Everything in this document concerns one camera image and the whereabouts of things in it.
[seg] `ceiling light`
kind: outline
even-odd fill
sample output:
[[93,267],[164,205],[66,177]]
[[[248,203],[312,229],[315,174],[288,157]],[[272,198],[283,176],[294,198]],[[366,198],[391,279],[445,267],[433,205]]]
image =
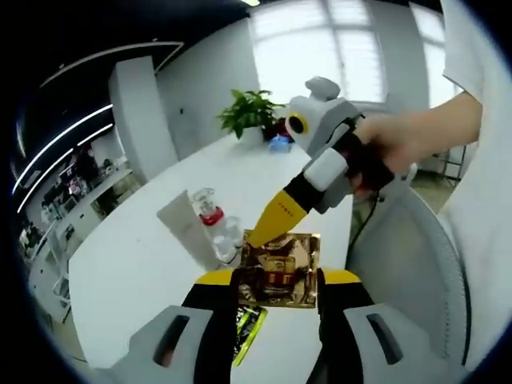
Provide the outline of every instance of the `ceiling light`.
[[53,144],[55,144],[58,140],[60,140],[64,135],[68,134],[72,129],[76,128],[77,126],[79,126],[80,124],[82,124],[83,122],[89,120],[90,118],[93,118],[94,116],[96,116],[97,114],[100,114],[101,112],[105,111],[105,110],[108,110],[112,108],[112,104],[109,104],[108,106],[104,106],[103,108],[100,108],[99,110],[93,112],[92,114],[88,114],[87,116],[85,116],[84,118],[82,118],[81,120],[78,120],[75,124],[73,124],[72,126],[70,126],[69,128],[66,128],[63,132],[61,132],[60,134],[58,134],[52,141],[50,141],[48,144],[46,144],[42,150],[36,154],[34,156],[34,158],[29,162],[29,165],[26,166],[26,168],[23,170],[23,172],[19,175],[19,178],[18,180],[16,180],[16,183],[14,184],[13,186],[13,190],[12,190],[12,194],[14,194],[14,192],[16,191],[16,188],[19,187],[19,183],[22,182],[22,179],[26,176],[26,174],[28,173],[28,171],[30,170],[30,168],[32,168],[32,166],[34,166],[35,162],[42,156],[42,154],[44,154]]
[[48,168],[46,170],[46,172],[44,174],[42,174],[42,176],[39,178],[39,180],[37,180],[35,182],[35,184],[32,186],[32,188],[30,188],[29,190],[29,193],[26,194],[25,198],[23,199],[22,203],[19,205],[19,208],[18,208],[18,213],[20,213],[22,211],[22,208],[23,206],[25,205],[26,201],[29,199],[29,197],[32,195],[32,193],[35,191],[35,189],[38,187],[38,185],[41,183],[41,181],[48,175],[49,172],[51,172],[51,170],[53,168],[55,168],[57,166],[57,164],[59,164],[62,160],[64,160],[64,158],[68,155],[68,154],[71,154],[71,152],[73,152],[73,150],[68,150],[67,152],[64,153],[63,156],[61,156],[60,158],[58,158],[58,160],[56,162],[54,162],[50,168]]
[[16,122],[16,139],[18,140],[18,148],[23,158],[26,158],[25,144],[23,143],[23,126],[20,121]]
[[259,0],[242,0],[248,6],[259,6]]
[[82,141],[80,141],[80,143],[78,144],[79,146],[81,144],[83,144],[84,142],[88,142],[89,140],[91,140],[94,136],[98,136],[101,132],[105,131],[105,130],[108,130],[109,128],[111,128],[114,124],[109,124],[108,126],[104,126],[103,128],[101,128],[100,130],[97,130],[96,132],[94,132],[92,135],[90,136],[87,136],[86,138],[84,138]]
[[34,172],[32,172],[32,174],[29,176],[29,178],[27,180],[25,180],[24,187],[27,189],[30,188],[32,186],[32,184],[34,184],[34,182],[39,178],[40,174],[41,174],[40,170],[35,170]]

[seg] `human hand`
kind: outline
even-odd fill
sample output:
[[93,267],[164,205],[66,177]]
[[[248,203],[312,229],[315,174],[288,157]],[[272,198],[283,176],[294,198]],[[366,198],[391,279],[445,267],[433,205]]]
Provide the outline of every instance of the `human hand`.
[[[361,119],[354,134],[363,144],[372,145],[382,161],[395,174],[406,173],[410,165],[418,160],[419,148],[406,121],[393,115],[374,115]],[[361,187],[362,176],[353,180],[355,195],[366,196],[370,191]]]

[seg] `green leaves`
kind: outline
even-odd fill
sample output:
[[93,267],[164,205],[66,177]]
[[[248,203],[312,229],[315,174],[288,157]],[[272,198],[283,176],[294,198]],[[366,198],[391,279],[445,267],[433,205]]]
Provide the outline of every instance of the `green leaves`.
[[221,128],[235,132],[237,138],[243,135],[243,130],[252,126],[266,128],[276,122],[274,108],[285,106],[275,104],[263,95],[271,94],[268,90],[253,91],[231,90],[234,98],[233,105],[225,108],[217,118],[222,121]]

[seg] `window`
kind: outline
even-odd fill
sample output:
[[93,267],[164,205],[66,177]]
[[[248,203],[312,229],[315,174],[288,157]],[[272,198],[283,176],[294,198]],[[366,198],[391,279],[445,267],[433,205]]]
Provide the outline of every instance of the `window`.
[[258,7],[251,14],[260,87],[275,102],[309,96],[305,81],[333,80],[341,96],[383,102],[378,42],[363,0],[300,0]]
[[254,48],[260,87],[272,91],[275,102],[309,96],[305,82],[314,76],[341,83],[336,46],[327,30],[284,34]]
[[361,0],[329,0],[333,24],[340,26],[370,26],[370,14]]
[[337,36],[345,97],[360,102],[382,102],[382,68],[374,34],[366,30],[340,30]]
[[445,69],[445,29],[442,15],[413,3],[410,8],[423,39],[429,103],[430,107],[435,107],[447,102],[462,90],[442,75]]
[[259,7],[251,15],[257,40],[327,23],[319,1],[298,0]]

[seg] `white wall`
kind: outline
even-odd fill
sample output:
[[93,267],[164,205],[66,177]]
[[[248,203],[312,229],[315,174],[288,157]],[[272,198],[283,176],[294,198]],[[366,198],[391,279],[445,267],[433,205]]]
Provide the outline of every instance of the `white wall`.
[[139,181],[147,182],[178,161],[151,56],[118,62],[109,91],[126,157]]
[[106,158],[115,162],[116,159],[122,156],[122,148],[119,144],[116,129],[117,127],[115,126],[90,144],[93,150],[94,160],[98,166],[103,166],[103,162]]
[[157,75],[157,84],[180,159],[218,140],[224,133],[215,116],[233,102],[230,90],[259,90],[249,19],[192,46]]

